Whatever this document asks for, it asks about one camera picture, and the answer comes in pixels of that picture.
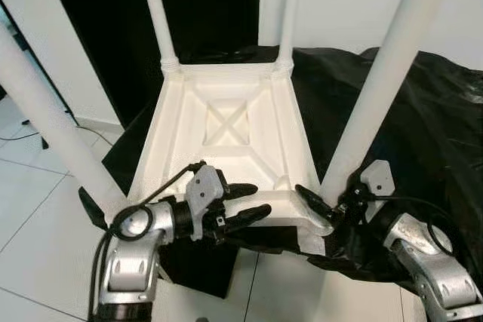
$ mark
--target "door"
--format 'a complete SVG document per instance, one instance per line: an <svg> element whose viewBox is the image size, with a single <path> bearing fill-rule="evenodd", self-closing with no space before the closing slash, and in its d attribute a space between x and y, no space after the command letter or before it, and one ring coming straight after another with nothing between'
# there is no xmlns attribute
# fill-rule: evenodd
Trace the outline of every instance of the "door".
<svg viewBox="0 0 483 322"><path fill-rule="evenodd" d="M146 0L61 0L122 125L162 85ZM181 63L233 61L257 44L259 0L163 0Z"/></svg>

